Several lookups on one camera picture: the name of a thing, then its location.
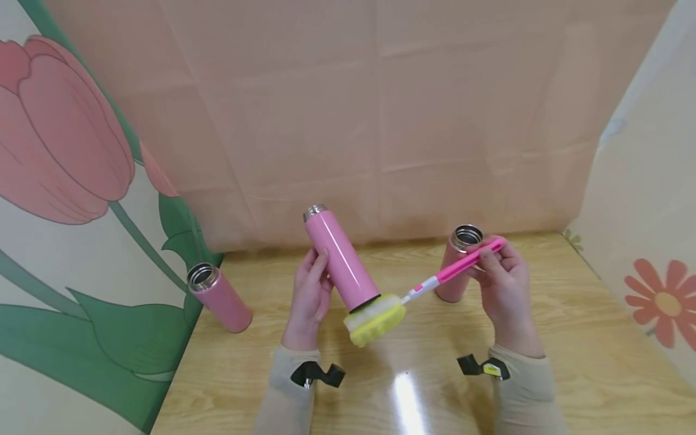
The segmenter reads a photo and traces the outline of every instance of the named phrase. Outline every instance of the left hand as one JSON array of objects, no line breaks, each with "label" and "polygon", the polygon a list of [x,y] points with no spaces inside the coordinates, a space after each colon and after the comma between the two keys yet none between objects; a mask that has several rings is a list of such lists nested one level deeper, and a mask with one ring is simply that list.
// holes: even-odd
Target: left hand
[{"label": "left hand", "polygon": [[312,248],[295,272],[290,317],[281,340],[290,350],[311,351],[317,348],[319,324],[329,312],[333,282],[326,266],[329,253]]}]

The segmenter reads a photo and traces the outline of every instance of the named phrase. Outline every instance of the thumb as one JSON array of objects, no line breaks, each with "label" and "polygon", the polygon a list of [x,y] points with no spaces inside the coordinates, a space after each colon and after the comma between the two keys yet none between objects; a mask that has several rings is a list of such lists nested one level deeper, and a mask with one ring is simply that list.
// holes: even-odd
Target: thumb
[{"label": "thumb", "polygon": [[312,264],[312,269],[309,269],[309,274],[307,274],[307,279],[314,283],[318,283],[319,280],[322,277],[322,274],[324,273],[324,270],[326,269],[327,264],[329,263],[329,252],[326,250],[326,248],[322,249],[322,252],[319,253],[319,256],[317,257],[316,260],[314,260],[314,264]]},{"label": "thumb", "polygon": [[486,271],[486,274],[494,281],[503,279],[507,276],[507,272],[501,265],[500,261],[498,261],[498,258],[496,258],[493,251],[488,248],[483,248],[481,250],[479,264],[481,265],[481,268]]}]

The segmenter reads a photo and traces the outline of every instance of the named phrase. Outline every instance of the black clip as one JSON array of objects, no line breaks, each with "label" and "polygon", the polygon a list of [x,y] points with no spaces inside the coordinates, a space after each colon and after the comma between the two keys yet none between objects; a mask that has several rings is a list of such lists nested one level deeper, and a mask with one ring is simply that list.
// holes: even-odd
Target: black clip
[{"label": "black clip", "polygon": [[326,385],[338,388],[345,375],[345,370],[338,367],[336,364],[331,364],[328,372],[324,373],[317,361],[306,361],[295,370],[290,380],[299,386],[309,388],[309,386],[312,385],[312,381],[319,379]]},{"label": "black clip", "polygon": [[510,371],[504,362],[497,358],[490,358],[479,365],[474,355],[462,356],[457,358],[461,372],[466,376],[477,376],[479,374],[489,374],[501,381],[510,379]]}]

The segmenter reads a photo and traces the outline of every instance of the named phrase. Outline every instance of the thermos bottle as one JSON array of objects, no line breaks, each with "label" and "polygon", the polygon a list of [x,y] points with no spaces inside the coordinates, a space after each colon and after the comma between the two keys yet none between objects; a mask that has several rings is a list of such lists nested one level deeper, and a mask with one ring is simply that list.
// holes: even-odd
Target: thermos bottle
[{"label": "thermos bottle", "polygon": [[[460,225],[456,227],[445,247],[445,255],[443,256],[440,269],[442,270],[457,260],[464,258],[467,251],[471,252],[476,249],[482,240],[483,232],[475,226]],[[458,302],[464,294],[468,283],[469,275],[462,273],[437,287],[435,294],[443,301]]]},{"label": "thermos bottle", "polygon": [[324,248],[329,251],[327,269],[348,311],[353,312],[376,299],[379,290],[333,213],[323,204],[314,204],[302,218],[317,252]]},{"label": "thermos bottle", "polygon": [[187,275],[191,293],[230,332],[242,332],[251,323],[251,311],[220,269],[210,263],[193,266]]}]

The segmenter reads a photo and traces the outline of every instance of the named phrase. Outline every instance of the pink tulip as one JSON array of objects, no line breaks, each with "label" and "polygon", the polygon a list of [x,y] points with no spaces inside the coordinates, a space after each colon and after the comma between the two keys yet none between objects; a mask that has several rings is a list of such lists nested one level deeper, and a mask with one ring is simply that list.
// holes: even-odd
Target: pink tulip
[{"label": "pink tulip", "polygon": [[87,223],[125,196],[134,162],[111,105],[57,42],[0,41],[0,196],[50,221]]},{"label": "pink tulip", "polygon": [[147,148],[140,142],[140,154],[143,156],[143,165],[145,166],[145,172],[148,174],[148,178],[152,185],[157,189],[162,195],[168,196],[169,198],[174,198],[179,196],[174,185],[169,181],[162,169],[155,161],[155,158],[150,154]]}]

